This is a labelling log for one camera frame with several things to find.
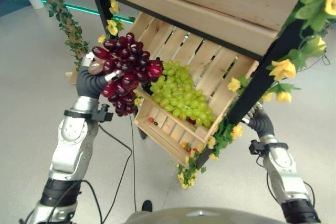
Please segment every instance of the floor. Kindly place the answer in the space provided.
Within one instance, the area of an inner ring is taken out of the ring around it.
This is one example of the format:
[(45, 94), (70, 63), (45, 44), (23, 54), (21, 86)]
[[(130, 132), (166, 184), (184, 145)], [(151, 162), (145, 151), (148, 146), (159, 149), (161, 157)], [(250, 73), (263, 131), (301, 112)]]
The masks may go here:
[[(97, 44), (103, 33), (100, 18), (73, 11), (85, 40)], [(64, 109), (76, 97), (65, 78), (73, 58), (65, 35), (47, 10), (25, 7), (0, 19), (0, 223), (17, 223), (40, 198), (47, 179), (56, 129)], [(319, 61), (295, 78), (302, 90), (291, 104), (265, 105), (280, 141), (288, 143), (299, 173), (316, 194), (316, 209), (324, 224), (336, 223), (335, 213), (335, 30), (328, 42), (330, 66)], [(130, 119), (114, 117), (103, 126), (131, 146)], [(284, 220), (271, 198), (265, 171), (248, 151), (257, 135), (244, 127), (243, 137), (222, 151), (219, 161), (208, 161), (194, 188), (180, 189), (175, 162), (152, 140), (141, 140), (134, 129), (137, 208), (146, 199), (154, 210), (180, 206), (212, 206), (254, 212)], [(102, 206), (109, 208), (129, 152), (99, 132), (86, 179), (92, 182)], [(85, 185), (74, 217), (76, 223), (97, 223), (98, 213)], [(134, 212), (133, 165), (127, 166), (109, 223), (123, 223)]]

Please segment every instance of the black cable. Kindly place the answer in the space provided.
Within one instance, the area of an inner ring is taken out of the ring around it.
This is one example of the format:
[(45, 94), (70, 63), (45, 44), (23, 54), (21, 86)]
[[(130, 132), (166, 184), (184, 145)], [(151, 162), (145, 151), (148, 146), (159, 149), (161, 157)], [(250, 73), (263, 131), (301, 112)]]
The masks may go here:
[(274, 196), (274, 194), (273, 194), (273, 192), (272, 192), (270, 186), (269, 186), (268, 177), (269, 177), (269, 175), (268, 175), (268, 173), (267, 173), (267, 174), (266, 174), (267, 188), (268, 188), (268, 190), (269, 190), (269, 193), (272, 195), (272, 198), (273, 198), (276, 202), (278, 202), (277, 199), (276, 199), (276, 197)]
[(304, 181), (304, 183), (309, 186), (311, 193), (313, 194), (313, 207), (315, 207), (315, 193), (311, 185), (309, 185), (307, 182)]
[(135, 201), (135, 157), (134, 157), (134, 133), (133, 133), (133, 123), (130, 115), (130, 123), (132, 129), (132, 147), (133, 147), (133, 194), (134, 194), (134, 209), (136, 211), (136, 201)]
[(130, 155), (127, 157), (127, 160), (126, 160), (126, 163), (125, 163), (125, 166), (124, 166), (124, 169), (122, 171), (122, 174), (121, 174), (121, 177), (120, 177), (120, 180), (119, 180), (119, 183), (118, 183), (118, 187), (117, 187), (117, 191), (115, 192), (115, 195), (114, 195), (114, 199), (113, 199), (113, 202), (111, 204), (111, 207), (108, 211), (108, 213), (106, 214), (105, 218), (103, 219), (102, 221), (102, 224), (105, 223), (106, 219), (108, 218), (113, 206), (114, 206), (114, 203), (116, 202), (116, 198), (117, 198), (117, 194), (118, 194), (118, 191), (119, 191), (119, 187), (121, 185), (121, 181), (122, 181), (122, 178), (124, 177), (124, 173), (125, 173), (125, 170), (126, 170), (126, 167), (127, 167), (127, 163), (128, 163), (128, 160), (130, 159), (130, 157), (132, 156), (133, 152), (132, 152), (132, 149), (129, 148), (127, 145), (125, 145), (122, 141), (120, 141), (119, 139), (117, 139), (115, 136), (113, 136), (112, 134), (110, 134), (109, 132), (107, 132), (100, 124), (99, 124), (99, 127), (101, 128), (102, 131), (104, 131), (107, 135), (109, 135), (111, 138), (113, 138), (114, 140), (116, 140), (118, 143), (120, 143), (121, 145), (123, 145), (124, 147), (126, 147), (131, 153)]
[(28, 223), (28, 220), (29, 218), (32, 216), (34, 210), (30, 211), (30, 213), (27, 215), (26, 219), (23, 221), (23, 219), (19, 219), (19, 223), (20, 224), (27, 224)]
[(263, 165), (260, 165), (259, 163), (258, 163), (258, 160), (261, 158), (261, 156), (259, 155), (258, 157), (257, 157), (257, 159), (256, 159), (256, 163), (257, 163), (257, 165), (259, 165), (260, 167), (262, 167), (262, 168), (265, 168)]
[(91, 191), (92, 191), (92, 194), (93, 194), (93, 197), (94, 197), (94, 200), (95, 200), (95, 202), (96, 202), (96, 205), (97, 205), (97, 208), (98, 208), (98, 212), (99, 212), (99, 218), (100, 218), (100, 223), (101, 224), (103, 224), (103, 222), (102, 222), (102, 215), (101, 215), (101, 210), (100, 210), (100, 206), (99, 206), (99, 203), (98, 203), (98, 199), (97, 199), (97, 197), (96, 197), (96, 193), (95, 193), (95, 191), (94, 191), (94, 189), (93, 189), (93, 187), (92, 187), (92, 185), (90, 184), (90, 182), (88, 182), (87, 180), (78, 180), (78, 181), (76, 181), (75, 183), (73, 183), (63, 194), (62, 194), (62, 196), (58, 199), (58, 201), (56, 202), (56, 204), (54, 205), (54, 207), (53, 207), (53, 209), (51, 210), (51, 212), (50, 212), (50, 214), (49, 214), (49, 217), (48, 217), (48, 219), (47, 219), (47, 222), (46, 222), (46, 224), (50, 224), (50, 220), (51, 220), (51, 218), (52, 218), (52, 216), (53, 216), (53, 214), (54, 214), (54, 211), (55, 211), (55, 209), (56, 209), (56, 207), (58, 207), (58, 205), (59, 205), (59, 203), (63, 200), (63, 198), (68, 194), (68, 192), (70, 192), (75, 186), (77, 186), (79, 183), (82, 183), (82, 182), (84, 182), (84, 183), (86, 183), (89, 187), (90, 187), (90, 189), (91, 189)]

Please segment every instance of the wooden crate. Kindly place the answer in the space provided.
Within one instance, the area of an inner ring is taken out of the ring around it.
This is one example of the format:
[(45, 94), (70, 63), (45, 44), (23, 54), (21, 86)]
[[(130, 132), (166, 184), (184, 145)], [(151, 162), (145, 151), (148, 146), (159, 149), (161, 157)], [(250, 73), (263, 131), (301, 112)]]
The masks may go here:
[[(208, 105), (217, 117), (209, 129), (196, 127), (164, 111), (150, 95), (141, 88), (137, 89), (144, 102), (135, 124), (184, 164), (188, 153), (180, 147), (180, 142), (191, 143), (192, 148), (197, 148), (198, 144), (206, 145), (235, 97), (227, 89), (231, 77), (249, 76), (258, 62), (144, 13), (137, 17), (131, 32), (136, 40), (144, 43), (144, 50), (151, 53), (151, 59), (160, 57), (164, 61), (177, 60), (181, 65), (190, 64), (196, 88), (203, 90)], [(148, 122), (149, 117), (154, 118), (158, 125)]]

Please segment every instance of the artificial yellow flower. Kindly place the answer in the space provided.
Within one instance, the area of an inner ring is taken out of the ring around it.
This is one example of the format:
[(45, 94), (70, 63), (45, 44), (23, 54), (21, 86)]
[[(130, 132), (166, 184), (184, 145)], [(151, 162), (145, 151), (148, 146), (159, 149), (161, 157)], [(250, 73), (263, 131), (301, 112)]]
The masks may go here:
[(208, 139), (208, 148), (213, 149), (216, 144), (216, 138), (214, 136), (210, 136)]
[(269, 73), (269, 75), (274, 76), (274, 80), (281, 81), (284, 77), (295, 77), (296, 69), (289, 59), (281, 62), (272, 61), (272, 65), (275, 66), (275, 68)]
[(237, 136), (242, 136), (243, 134), (243, 127), (240, 125), (236, 125), (233, 127), (232, 132), (231, 132), (231, 137), (235, 139)]
[(209, 155), (209, 158), (210, 159), (212, 159), (212, 160), (219, 160), (219, 157), (216, 157), (216, 155), (215, 154), (213, 154), (213, 153), (211, 153), (210, 155)]
[(321, 38), (321, 36), (319, 36), (319, 42), (317, 43), (317, 46), (321, 51), (324, 51), (327, 46), (327, 43)]
[(227, 85), (227, 88), (232, 92), (236, 92), (240, 88), (240, 81), (232, 77), (231, 82)]
[(292, 101), (292, 96), (290, 93), (286, 91), (281, 91), (277, 95), (277, 101), (278, 102), (291, 102)]
[(105, 40), (106, 40), (106, 36), (105, 36), (105, 34), (103, 34), (102, 36), (100, 36), (100, 37), (98, 38), (98, 43), (103, 44)]
[(114, 36), (117, 35), (117, 33), (118, 33), (117, 23), (114, 22), (113, 20), (110, 20), (110, 19), (107, 19), (106, 21), (107, 21), (107, 24), (108, 24), (107, 30), (110, 32), (110, 34), (112, 34)]
[(269, 102), (272, 99), (273, 92), (264, 94), (261, 98), (264, 102)]
[(182, 148), (182, 149), (185, 149), (185, 146), (186, 146), (187, 144), (185, 143), (185, 142), (181, 142), (180, 143), (180, 147)]
[(198, 152), (202, 152), (203, 151), (203, 145), (202, 144), (198, 144), (197, 145), (197, 151)]
[(135, 105), (140, 105), (140, 103), (141, 103), (141, 99), (140, 98), (135, 98), (134, 99), (134, 104)]
[(336, 16), (336, 0), (325, 0), (324, 11), (329, 15)]
[(119, 12), (118, 2), (115, 0), (110, 0), (111, 7), (110, 7), (110, 13), (116, 14)]

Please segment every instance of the shoe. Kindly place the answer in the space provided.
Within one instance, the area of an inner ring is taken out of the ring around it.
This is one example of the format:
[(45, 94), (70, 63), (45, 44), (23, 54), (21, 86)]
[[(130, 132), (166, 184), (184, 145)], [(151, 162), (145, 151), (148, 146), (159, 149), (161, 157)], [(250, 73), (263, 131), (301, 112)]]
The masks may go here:
[(145, 202), (142, 204), (141, 211), (152, 212), (153, 211), (152, 202), (150, 200), (145, 200)]

